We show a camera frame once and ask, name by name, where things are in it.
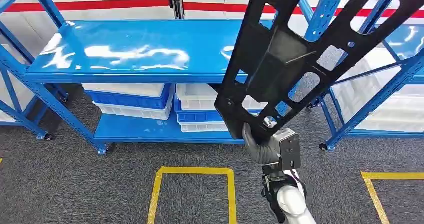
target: cutout hole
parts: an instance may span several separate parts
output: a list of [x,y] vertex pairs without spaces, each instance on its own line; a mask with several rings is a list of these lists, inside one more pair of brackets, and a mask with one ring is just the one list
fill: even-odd
[[277,120],[272,116],[267,116],[265,119],[263,119],[263,123],[265,126],[267,126],[269,129],[275,127],[277,125]]
[[245,84],[246,81],[248,80],[248,75],[242,71],[241,69],[238,71],[238,75],[235,78],[235,80],[239,83]]
[[302,102],[306,96],[309,95],[309,93],[312,92],[314,88],[318,86],[321,79],[320,77],[313,73],[313,72],[307,72],[302,79],[300,79],[300,87],[296,91],[296,94],[294,96],[289,96],[289,98],[296,103]]
[[[265,3],[265,5],[263,5],[262,8],[262,16],[264,16],[264,14],[275,14],[276,13],[276,9],[270,5],[269,3]],[[267,28],[268,30],[271,30],[271,28],[273,27],[273,21],[272,20],[259,20],[259,24],[261,24],[263,27]]]
[[289,113],[292,108],[287,105],[284,101],[281,101],[276,107],[275,110],[278,112],[277,119],[281,119]]
[[246,110],[263,110],[268,105],[268,102],[257,102],[250,95],[246,95],[242,105]]
[[[379,3],[379,0],[368,0],[365,5],[363,5],[362,9],[374,9],[376,7],[376,4]],[[366,21],[366,17],[354,17],[350,21],[350,28],[361,35],[369,35],[373,33],[377,28],[379,28],[380,25],[382,25],[387,19],[389,19],[393,14],[396,12],[396,9],[390,9],[390,11],[384,12],[384,17],[380,17],[375,26],[364,26],[364,23]]]
[[321,67],[332,71],[336,67],[339,59],[343,56],[347,56],[348,54],[343,49],[336,48],[335,46],[329,46],[324,53],[319,57],[316,61],[318,65]]

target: blue shelf board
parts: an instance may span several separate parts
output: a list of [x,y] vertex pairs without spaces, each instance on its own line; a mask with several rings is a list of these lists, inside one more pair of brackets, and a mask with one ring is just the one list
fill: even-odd
[[228,131],[181,132],[174,111],[168,120],[102,114],[94,139],[105,142],[244,144],[242,139],[232,139]]
[[241,24],[242,20],[67,21],[25,78],[49,83],[222,83]]
[[346,133],[346,136],[354,138],[424,138],[424,132],[353,129]]
[[[424,48],[423,37],[424,24],[403,24],[385,39],[385,46],[395,59],[405,60]],[[408,84],[424,85],[424,69]]]

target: metal bracket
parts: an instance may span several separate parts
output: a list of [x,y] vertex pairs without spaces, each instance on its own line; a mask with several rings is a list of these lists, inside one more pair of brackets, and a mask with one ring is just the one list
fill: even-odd
[[[321,38],[309,42],[288,26],[299,1],[249,2],[224,80],[221,85],[212,86],[218,92],[216,109],[235,139],[242,138],[244,123],[251,126],[258,138],[270,138],[424,5],[424,0],[400,0],[402,4],[393,16],[373,33],[362,35],[352,30],[350,22],[368,0],[350,0]],[[260,24],[265,4],[278,12],[271,29]],[[333,70],[317,63],[330,46],[348,55]],[[245,83],[236,81],[240,70],[248,75]],[[302,100],[293,101],[289,92],[306,73],[318,75],[319,84]],[[258,102],[268,102],[259,116],[243,108],[247,95]],[[279,113],[276,106],[280,102],[291,110]],[[269,117],[276,121],[275,126],[264,124]]]

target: yellow floor tape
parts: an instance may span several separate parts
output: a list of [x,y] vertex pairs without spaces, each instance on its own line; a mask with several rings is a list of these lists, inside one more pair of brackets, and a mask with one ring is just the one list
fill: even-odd
[[390,224],[383,205],[377,195],[372,180],[424,180],[424,172],[363,172],[361,171],[363,181],[377,210],[382,224]]
[[204,174],[204,175],[227,175],[228,181],[228,213],[229,224],[237,223],[236,214],[236,184],[234,179],[234,171],[229,168],[218,167],[173,167],[162,166],[156,173],[154,179],[153,191],[151,193],[150,208],[148,210],[147,223],[154,224],[156,218],[156,210],[158,208],[159,194],[162,185],[163,174]]

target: stacked bins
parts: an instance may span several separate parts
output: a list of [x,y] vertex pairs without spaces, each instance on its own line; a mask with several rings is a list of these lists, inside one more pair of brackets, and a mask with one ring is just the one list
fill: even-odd
[[[183,133],[228,131],[223,119],[215,109],[217,92],[208,84],[177,84],[174,109]],[[260,113],[267,102],[258,103],[250,96],[243,107],[252,113]]]
[[83,83],[103,114],[168,120],[175,84]]
[[[395,63],[395,60],[386,48],[375,48],[341,79],[353,77],[392,63]],[[348,122],[400,70],[400,67],[395,67],[333,86],[332,91],[340,106],[344,121]],[[355,129],[424,132],[424,86],[405,85],[374,112],[370,112],[368,117]]]

